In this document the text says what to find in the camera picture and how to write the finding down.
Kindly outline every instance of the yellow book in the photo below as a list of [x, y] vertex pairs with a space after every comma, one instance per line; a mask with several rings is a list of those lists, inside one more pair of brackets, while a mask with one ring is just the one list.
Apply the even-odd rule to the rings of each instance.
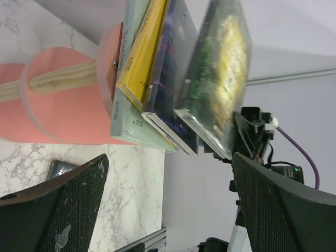
[[125, 67], [117, 82], [119, 88], [140, 111], [144, 102], [156, 43], [167, 0], [151, 0]]

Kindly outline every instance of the wooden dowel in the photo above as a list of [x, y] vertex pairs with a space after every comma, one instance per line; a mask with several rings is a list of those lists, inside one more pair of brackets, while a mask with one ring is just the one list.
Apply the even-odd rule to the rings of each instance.
[[[29, 82], [31, 91], [53, 93], [97, 82], [96, 60], [44, 73]], [[20, 80], [0, 85], [0, 102], [20, 99]]]

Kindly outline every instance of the stack of books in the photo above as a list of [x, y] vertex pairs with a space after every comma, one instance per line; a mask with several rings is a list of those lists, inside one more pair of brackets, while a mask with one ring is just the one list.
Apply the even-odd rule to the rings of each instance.
[[239, 0], [212, 0], [199, 35], [184, 0], [126, 0], [111, 137], [232, 158], [250, 49]]

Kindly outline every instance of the white connector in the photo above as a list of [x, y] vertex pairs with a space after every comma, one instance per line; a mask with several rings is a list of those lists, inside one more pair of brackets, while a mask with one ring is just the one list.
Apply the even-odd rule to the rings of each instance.
[[273, 115], [271, 115], [271, 117], [272, 117], [272, 120], [271, 120], [270, 124], [271, 124], [274, 128], [279, 127], [279, 121], [278, 121], [278, 119], [276, 119]]

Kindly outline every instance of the white marble table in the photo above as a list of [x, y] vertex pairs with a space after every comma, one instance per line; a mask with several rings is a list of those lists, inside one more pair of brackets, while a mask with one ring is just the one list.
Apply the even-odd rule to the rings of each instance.
[[[98, 48], [33, 0], [1, 0], [0, 64], [27, 63], [50, 47], [66, 46], [92, 58]], [[114, 251], [161, 229], [164, 152], [127, 145], [13, 143], [0, 138], [0, 197], [45, 180], [52, 159], [110, 160], [91, 252]]]

